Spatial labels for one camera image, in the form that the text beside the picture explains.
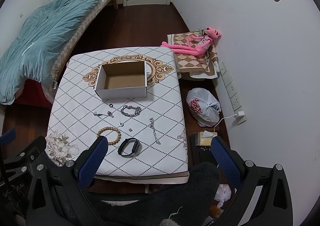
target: white cable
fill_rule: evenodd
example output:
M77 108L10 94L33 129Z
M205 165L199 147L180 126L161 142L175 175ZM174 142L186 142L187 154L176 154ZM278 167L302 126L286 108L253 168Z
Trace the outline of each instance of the white cable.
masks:
M236 116L237 116L237 114L234 114L234 115L232 115L232 116L230 116L230 117L227 117L227 118L236 117ZM225 119L225 118L220 119L219 122L213 127L213 132L214 132L214 128L215 128L223 119Z

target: black watch strap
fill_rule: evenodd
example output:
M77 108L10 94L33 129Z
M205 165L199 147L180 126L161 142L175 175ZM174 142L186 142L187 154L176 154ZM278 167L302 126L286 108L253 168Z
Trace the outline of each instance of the black watch strap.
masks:
M134 140L135 143L132 147L132 150L131 150L131 153L130 154L122 154L123 150L125 149L126 145L130 142ZM118 148L118 154L121 155L121 156L130 156L130 155L133 155L135 153L138 152L139 150L139 146L140 146L140 142L138 139L136 138L127 138L125 141L122 142L122 144L120 145L120 147Z

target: pink toy's head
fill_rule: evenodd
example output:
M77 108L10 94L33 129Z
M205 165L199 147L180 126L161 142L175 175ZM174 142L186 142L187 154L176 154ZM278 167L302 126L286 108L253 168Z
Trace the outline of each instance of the pink toy's head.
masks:
M211 36L214 39L221 37L221 33L218 33L218 31L213 28L208 27L204 32L205 32L205 34Z

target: tissue box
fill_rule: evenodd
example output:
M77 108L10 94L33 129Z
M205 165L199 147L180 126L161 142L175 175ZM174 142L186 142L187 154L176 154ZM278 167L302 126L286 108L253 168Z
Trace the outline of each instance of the tissue box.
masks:
M210 146L212 138L218 135L216 132L209 132L212 137L203 137L203 133L204 131L198 133L197 146Z
M146 62L101 65L94 91L102 100L147 97Z

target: wooden bead bracelet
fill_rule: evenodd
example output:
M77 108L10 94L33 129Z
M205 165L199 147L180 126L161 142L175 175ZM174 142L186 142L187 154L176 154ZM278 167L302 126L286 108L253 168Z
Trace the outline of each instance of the wooden bead bracelet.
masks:
M117 139L115 141L108 142L108 145L115 145L116 143L119 143L119 141L121 139L121 133L120 133L119 129L116 127L104 127L102 129L100 129L99 132L97 133L97 137L99 137L102 134L102 132L107 131L107 130L113 130L118 133Z

